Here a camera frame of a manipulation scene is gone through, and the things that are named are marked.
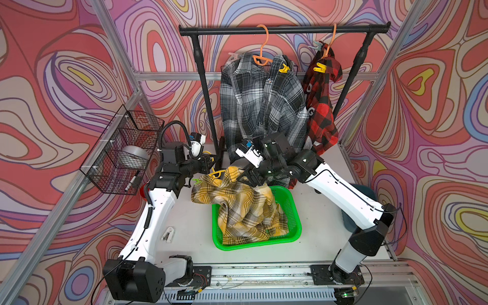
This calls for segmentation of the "yellow plastic hanger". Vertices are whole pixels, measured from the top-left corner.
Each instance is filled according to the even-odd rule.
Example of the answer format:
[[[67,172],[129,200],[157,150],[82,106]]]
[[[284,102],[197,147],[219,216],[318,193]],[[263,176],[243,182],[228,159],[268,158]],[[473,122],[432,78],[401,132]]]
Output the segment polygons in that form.
[[[219,169],[217,170],[217,157],[215,155],[213,155],[210,151],[203,151],[203,154],[205,156],[208,156],[211,158],[211,162],[213,162],[213,165],[211,166],[210,168],[210,173],[209,175],[216,178],[216,179],[219,179],[221,177],[224,176],[226,170],[225,169]]]

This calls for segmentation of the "yellow plaid long-sleeve shirt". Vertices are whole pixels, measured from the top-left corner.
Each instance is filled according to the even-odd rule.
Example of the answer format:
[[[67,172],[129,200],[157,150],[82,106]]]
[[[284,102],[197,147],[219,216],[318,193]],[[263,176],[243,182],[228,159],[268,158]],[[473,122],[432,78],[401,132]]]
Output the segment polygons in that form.
[[[217,224],[224,245],[240,245],[266,241],[288,234],[287,217],[275,202],[271,188],[263,184],[252,188],[230,176],[230,167],[223,177],[203,175],[194,185],[191,201],[220,205]]]

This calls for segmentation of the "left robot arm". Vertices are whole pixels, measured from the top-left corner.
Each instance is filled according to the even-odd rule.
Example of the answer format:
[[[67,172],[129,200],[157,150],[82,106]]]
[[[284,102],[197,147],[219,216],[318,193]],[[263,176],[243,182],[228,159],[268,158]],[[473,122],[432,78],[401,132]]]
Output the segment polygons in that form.
[[[158,302],[165,287],[174,283],[185,287],[194,281],[193,260],[188,255],[156,259],[156,244],[183,188],[196,174],[208,174],[216,162],[203,152],[206,137],[183,128],[182,142],[166,142],[159,135],[157,152],[161,162],[144,185],[146,205],[132,236],[116,259],[106,261],[102,273],[116,301]]]

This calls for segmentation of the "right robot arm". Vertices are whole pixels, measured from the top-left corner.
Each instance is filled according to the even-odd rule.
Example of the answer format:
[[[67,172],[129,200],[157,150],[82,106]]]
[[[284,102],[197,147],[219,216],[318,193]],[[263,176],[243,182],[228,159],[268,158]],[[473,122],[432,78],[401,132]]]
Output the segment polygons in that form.
[[[374,257],[385,241],[399,209],[382,205],[340,177],[315,151],[296,152],[283,133],[243,141],[235,153],[248,161],[238,181],[256,187],[286,175],[330,199],[356,224],[345,246],[329,266],[330,277],[343,283],[366,257]]]

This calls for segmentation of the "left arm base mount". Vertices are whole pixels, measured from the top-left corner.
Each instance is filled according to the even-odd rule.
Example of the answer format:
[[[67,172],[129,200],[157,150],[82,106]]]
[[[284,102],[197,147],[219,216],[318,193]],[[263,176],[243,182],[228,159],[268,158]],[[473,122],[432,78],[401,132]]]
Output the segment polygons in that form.
[[[193,268],[193,278],[184,278],[183,280],[175,280],[166,285],[166,287],[194,287],[205,288],[211,284],[212,267],[211,266],[196,266]]]

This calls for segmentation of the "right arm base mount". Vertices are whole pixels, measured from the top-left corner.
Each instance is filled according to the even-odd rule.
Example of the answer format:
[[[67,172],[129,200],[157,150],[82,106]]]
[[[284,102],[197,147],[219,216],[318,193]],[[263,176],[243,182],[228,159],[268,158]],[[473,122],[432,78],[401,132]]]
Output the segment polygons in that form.
[[[351,273],[346,273],[334,263],[313,264],[310,266],[310,277],[315,285],[361,286],[365,283],[359,265]]]

